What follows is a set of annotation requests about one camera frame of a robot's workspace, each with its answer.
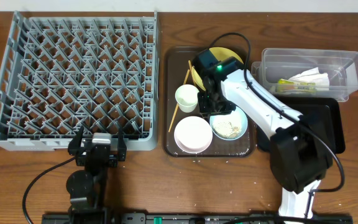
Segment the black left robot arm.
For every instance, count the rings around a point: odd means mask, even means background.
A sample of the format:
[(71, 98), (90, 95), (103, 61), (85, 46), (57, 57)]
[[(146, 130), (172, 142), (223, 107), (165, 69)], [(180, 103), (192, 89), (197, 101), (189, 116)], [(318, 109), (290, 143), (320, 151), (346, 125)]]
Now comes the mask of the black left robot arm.
[(80, 128), (68, 145), (68, 153), (73, 156), (82, 170), (72, 173), (66, 182), (71, 206), (68, 211), (69, 224), (108, 224), (115, 218), (110, 208), (104, 206), (104, 196), (108, 180), (108, 169), (126, 159), (127, 146), (120, 129), (117, 136), (117, 153), (111, 152), (111, 142), (82, 143), (84, 128)]

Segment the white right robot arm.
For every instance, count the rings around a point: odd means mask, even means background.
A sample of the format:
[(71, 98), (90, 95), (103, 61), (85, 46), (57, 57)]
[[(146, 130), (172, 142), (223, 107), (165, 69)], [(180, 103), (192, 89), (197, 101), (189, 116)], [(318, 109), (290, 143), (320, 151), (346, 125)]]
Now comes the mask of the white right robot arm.
[(270, 169), (283, 188), (280, 216), (288, 222), (311, 218), (314, 195), (333, 164), (323, 122), (276, 99), (234, 56), (218, 58), (206, 49), (191, 64), (204, 86), (199, 95), (203, 116), (227, 115), (239, 108), (268, 138)]

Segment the white pink bowl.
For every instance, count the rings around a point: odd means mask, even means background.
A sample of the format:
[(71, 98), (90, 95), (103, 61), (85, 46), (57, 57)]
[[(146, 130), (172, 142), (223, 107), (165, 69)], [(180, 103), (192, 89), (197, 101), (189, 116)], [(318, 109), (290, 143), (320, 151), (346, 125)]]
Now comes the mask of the white pink bowl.
[(212, 143), (213, 131), (203, 118), (189, 116), (178, 122), (173, 136), (182, 151), (197, 154), (205, 151)]

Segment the green snack wrapper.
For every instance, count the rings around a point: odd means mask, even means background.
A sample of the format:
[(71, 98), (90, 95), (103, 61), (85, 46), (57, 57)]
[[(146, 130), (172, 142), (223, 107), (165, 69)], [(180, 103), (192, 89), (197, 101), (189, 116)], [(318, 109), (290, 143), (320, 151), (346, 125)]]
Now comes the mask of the green snack wrapper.
[(276, 92), (278, 93), (304, 93), (315, 91), (315, 83), (305, 83), (285, 79), (279, 79), (276, 86)]

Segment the pale green cup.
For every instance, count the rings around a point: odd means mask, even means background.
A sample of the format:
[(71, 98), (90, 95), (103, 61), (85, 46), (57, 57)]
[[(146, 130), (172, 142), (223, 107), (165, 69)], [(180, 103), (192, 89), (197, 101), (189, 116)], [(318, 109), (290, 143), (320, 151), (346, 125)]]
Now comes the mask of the pale green cup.
[(193, 85), (182, 85), (175, 92), (175, 100), (179, 109), (184, 113), (191, 113), (198, 104), (198, 93), (200, 91)]

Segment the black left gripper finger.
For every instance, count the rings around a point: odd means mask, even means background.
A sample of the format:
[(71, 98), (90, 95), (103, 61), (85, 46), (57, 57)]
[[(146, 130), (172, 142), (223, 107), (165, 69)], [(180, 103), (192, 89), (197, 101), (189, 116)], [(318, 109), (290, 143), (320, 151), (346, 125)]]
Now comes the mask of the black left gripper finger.
[(123, 131), (120, 128), (118, 131), (118, 138), (117, 138), (117, 155), (118, 161), (125, 161), (127, 154), (127, 146), (124, 141)]
[(68, 144), (68, 153), (71, 156), (78, 156), (81, 154), (81, 143), (83, 137), (84, 127), (82, 126), (76, 133), (75, 137)]

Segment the light blue bowl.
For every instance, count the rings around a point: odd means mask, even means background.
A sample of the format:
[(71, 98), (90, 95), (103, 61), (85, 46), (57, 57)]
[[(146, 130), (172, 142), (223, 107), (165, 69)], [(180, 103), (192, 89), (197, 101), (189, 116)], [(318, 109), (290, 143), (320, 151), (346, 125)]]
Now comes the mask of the light blue bowl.
[(245, 134), (248, 128), (248, 119), (246, 114), (237, 107), (229, 114), (211, 116), (209, 124), (217, 137), (232, 141)]

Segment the rice and food scraps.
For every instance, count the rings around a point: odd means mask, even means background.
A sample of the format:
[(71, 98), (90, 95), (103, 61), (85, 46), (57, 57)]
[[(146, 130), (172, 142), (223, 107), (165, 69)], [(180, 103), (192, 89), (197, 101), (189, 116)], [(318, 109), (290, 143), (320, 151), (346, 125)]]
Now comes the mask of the rice and food scraps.
[(213, 131), (223, 139), (235, 139), (242, 132), (241, 126), (236, 126), (230, 121), (214, 121)]

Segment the white napkin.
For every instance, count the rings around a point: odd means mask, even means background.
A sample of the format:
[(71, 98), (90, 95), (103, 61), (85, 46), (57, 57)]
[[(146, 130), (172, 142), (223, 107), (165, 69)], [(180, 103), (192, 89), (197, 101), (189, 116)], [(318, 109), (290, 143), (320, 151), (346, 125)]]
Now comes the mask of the white napkin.
[(314, 83), (317, 90), (323, 90), (323, 87), (329, 87), (329, 78), (327, 73), (320, 73), (318, 67), (306, 70), (288, 79), (291, 82)]

